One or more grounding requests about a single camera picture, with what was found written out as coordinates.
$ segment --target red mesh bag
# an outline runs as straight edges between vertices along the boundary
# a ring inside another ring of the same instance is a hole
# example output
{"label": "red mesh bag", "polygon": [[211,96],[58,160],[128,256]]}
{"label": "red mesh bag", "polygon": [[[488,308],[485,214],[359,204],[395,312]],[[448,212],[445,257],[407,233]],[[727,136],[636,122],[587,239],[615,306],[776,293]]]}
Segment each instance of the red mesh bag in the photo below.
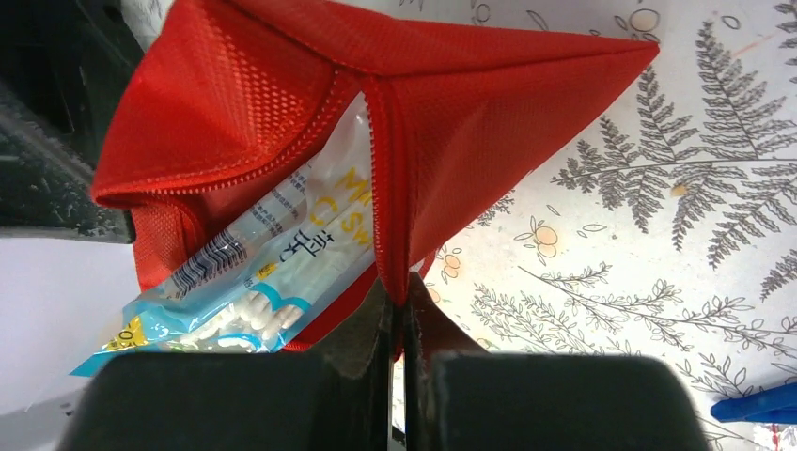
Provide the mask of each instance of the red mesh bag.
{"label": "red mesh bag", "polygon": [[372,128],[376,268],[322,338],[597,117],[650,43],[400,21],[322,0],[178,0],[108,131],[92,194],[133,213],[142,288],[317,153],[354,95]]}

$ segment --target plastic package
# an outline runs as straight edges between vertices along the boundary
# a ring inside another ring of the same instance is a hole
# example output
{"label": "plastic package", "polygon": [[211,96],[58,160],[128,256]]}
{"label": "plastic package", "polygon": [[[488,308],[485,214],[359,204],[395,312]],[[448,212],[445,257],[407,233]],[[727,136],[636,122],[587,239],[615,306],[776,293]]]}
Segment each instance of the plastic package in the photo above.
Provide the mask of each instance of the plastic package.
{"label": "plastic package", "polygon": [[755,423],[753,441],[758,451],[797,451],[797,425]]}
{"label": "plastic package", "polygon": [[273,352],[374,261],[370,127],[357,96],[323,150],[158,287],[73,372],[132,350]]}

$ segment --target blue handle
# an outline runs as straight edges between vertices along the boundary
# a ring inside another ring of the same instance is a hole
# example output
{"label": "blue handle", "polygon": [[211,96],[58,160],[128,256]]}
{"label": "blue handle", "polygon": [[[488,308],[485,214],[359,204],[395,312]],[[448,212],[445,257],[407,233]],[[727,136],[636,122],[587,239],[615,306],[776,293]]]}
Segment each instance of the blue handle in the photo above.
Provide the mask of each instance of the blue handle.
{"label": "blue handle", "polygon": [[720,422],[797,424],[797,383],[764,390],[747,397],[726,399],[711,407]]}

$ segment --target red zipper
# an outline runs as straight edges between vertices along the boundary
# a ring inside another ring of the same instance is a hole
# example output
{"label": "red zipper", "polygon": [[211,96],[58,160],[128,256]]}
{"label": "red zipper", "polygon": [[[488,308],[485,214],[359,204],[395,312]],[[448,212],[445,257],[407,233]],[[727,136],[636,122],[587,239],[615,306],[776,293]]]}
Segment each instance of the red zipper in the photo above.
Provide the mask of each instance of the red zipper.
{"label": "red zipper", "polygon": [[300,343],[296,340],[291,340],[282,347],[283,350],[289,350],[291,352],[304,352],[309,350],[315,343]]}
{"label": "red zipper", "polygon": [[363,80],[371,129],[371,180],[373,183],[374,253],[377,273],[393,303],[403,305],[409,277],[410,212],[409,171],[403,133],[397,117],[391,117],[384,97],[389,86],[377,77]]}
{"label": "red zipper", "polygon": [[341,84],[339,79],[341,74],[338,70],[333,72],[332,83],[329,87],[330,95],[326,97],[319,112],[313,117],[312,121],[307,125],[305,130],[295,139],[290,145],[280,152],[271,161],[263,166],[240,174],[231,179],[215,181],[213,183],[200,184],[190,188],[179,189],[155,189],[147,191],[149,194],[167,194],[167,195],[185,195],[185,194],[202,194],[209,191],[221,190],[235,186],[251,179],[256,179],[277,167],[284,166],[292,163],[297,157],[302,155],[302,149],[307,148],[308,145],[314,144],[318,141],[320,136],[329,134],[329,125],[337,124],[336,120],[340,118],[349,102],[353,99],[352,88],[347,84]]}

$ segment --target black plastic part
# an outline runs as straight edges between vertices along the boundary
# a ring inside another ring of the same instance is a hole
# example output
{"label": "black plastic part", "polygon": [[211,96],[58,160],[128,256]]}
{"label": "black plastic part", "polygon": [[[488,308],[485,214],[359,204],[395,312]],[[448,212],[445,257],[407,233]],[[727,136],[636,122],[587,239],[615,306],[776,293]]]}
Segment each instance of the black plastic part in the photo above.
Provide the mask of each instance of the black plastic part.
{"label": "black plastic part", "polygon": [[131,242],[88,187],[143,56],[119,0],[0,2],[0,236]]}
{"label": "black plastic part", "polygon": [[641,357],[438,355],[431,448],[708,451],[689,399]]}
{"label": "black plastic part", "polygon": [[[403,329],[406,437],[390,433]],[[487,354],[417,274],[394,309],[377,282],[302,354],[128,354],[94,380],[61,451],[707,451],[662,364],[633,357]]]}

